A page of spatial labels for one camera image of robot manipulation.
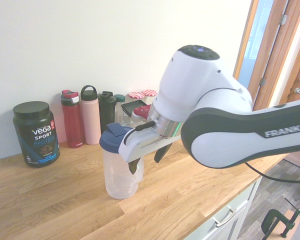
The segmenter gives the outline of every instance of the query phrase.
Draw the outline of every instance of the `pink water bottle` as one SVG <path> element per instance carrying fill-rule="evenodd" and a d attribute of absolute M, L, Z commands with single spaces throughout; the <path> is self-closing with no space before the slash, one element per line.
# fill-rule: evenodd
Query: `pink water bottle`
<path fill-rule="evenodd" d="M 84 144 L 85 132 L 80 113 L 78 92 L 63 90 L 61 104 L 68 147 L 71 149 L 79 148 Z"/>
<path fill-rule="evenodd" d="M 94 86 L 86 85 L 82 88 L 80 96 L 85 142 L 96 145 L 101 137 L 98 93 Z"/>

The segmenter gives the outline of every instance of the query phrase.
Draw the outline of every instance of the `blue lid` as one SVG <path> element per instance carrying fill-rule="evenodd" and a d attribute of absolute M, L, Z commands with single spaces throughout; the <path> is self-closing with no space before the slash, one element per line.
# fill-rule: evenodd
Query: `blue lid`
<path fill-rule="evenodd" d="M 121 126 L 118 122 L 107 125 L 108 130 L 104 131 L 100 138 L 100 146 L 114 154 L 119 153 L 119 147 L 126 133 L 131 130 L 131 127 Z"/>

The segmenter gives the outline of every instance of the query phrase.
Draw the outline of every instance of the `plastic bottle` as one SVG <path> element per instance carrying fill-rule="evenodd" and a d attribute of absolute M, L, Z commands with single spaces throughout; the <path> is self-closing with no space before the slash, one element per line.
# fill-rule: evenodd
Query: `plastic bottle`
<path fill-rule="evenodd" d="M 121 126 L 128 126 L 130 117 L 122 110 L 122 104 L 125 103 L 126 97 L 121 94 L 116 94 L 114 97 L 116 98 L 114 122 Z"/>
<path fill-rule="evenodd" d="M 68 147 L 71 149 L 79 148 L 84 144 L 85 131 L 80 113 L 78 92 L 63 90 L 61 104 Z"/>
<path fill-rule="evenodd" d="M 86 85 L 80 96 L 85 142 L 96 145 L 101 137 L 98 93 L 94 86 Z"/>
<path fill-rule="evenodd" d="M 132 174 L 129 164 L 119 155 L 119 146 L 130 127 L 121 126 L 118 123 L 108 125 L 100 139 L 103 148 L 103 166 L 105 189 L 115 199 L 126 199 L 138 189 L 139 182 L 144 175 L 144 159 L 140 158 L 136 171 Z"/>
<path fill-rule="evenodd" d="M 111 91 L 98 94 L 101 134 L 108 129 L 107 125 L 115 122 L 115 106 L 117 99 Z"/>

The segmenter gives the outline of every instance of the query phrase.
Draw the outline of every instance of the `bottle handle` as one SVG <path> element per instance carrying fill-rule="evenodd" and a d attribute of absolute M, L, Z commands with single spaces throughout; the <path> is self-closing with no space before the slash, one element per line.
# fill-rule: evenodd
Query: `bottle handle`
<path fill-rule="evenodd" d="M 81 96 L 82 94 L 84 94 L 84 91 L 85 91 L 87 88 L 89 88 L 89 87 L 92 87 L 92 88 L 93 88 L 93 91 L 97 94 L 97 90 L 96 90 L 96 88 L 95 88 L 94 86 L 91 86 L 91 85 L 85 85 L 85 86 L 82 88 L 82 90 L 81 90 L 80 96 Z"/>

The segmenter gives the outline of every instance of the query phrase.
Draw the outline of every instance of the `bottle cap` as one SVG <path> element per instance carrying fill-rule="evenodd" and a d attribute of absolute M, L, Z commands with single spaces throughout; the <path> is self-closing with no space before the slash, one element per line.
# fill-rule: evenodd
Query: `bottle cap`
<path fill-rule="evenodd" d="M 83 101 L 93 101 L 98 98 L 98 93 L 94 86 L 85 85 L 81 90 L 80 96 L 81 96 L 81 100 Z"/>
<path fill-rule="evenodd" d="M 117 103 L 123 103 L 126 100 L 126 97 L 121 94 L 116 94 L 114 97 L 116 98 Z"/>
<path fill-rule="evenodd" d="M 117 104 L 117 99 L 110 91 L 103 91 L 98 95 L 99 105 L 104 107 L 114 107 Z"/>
<path fill-rule="evenodd" d="M 142 93 L 147 96 L 147 97 L 154 97 L 155 95 L 157 95 L 157 91 L 155 90 L 143 90 Z"/>
<path fill-rule="evenodd" d="M 79 104 L 79 94 L 77 91 L 63 90 L 61 95 L 61 104 L 72 107 Z"/>
<path fill-rule="evenodd" d="M 13 108 L 14 115 L 21 119 L 41 118 L 49 111 L 49 104 L 44 101 L 28 101 Z"/>
<path fill-rule="evenodd" d="M 128 126 L 121 126 L 117 122 L 110 123 L 107 127 L 108 129 L 102 133 L 100 138 L 100 146 L 110 153 L 118 154 L 119 147 L 124 136 L 132 128 Z"/>
<path fill-rule="evenodd" d="M 143 99 L 145 97 L 145 95 L 139 91 L 130 92 L 128 95 L 132 99 Z"/>

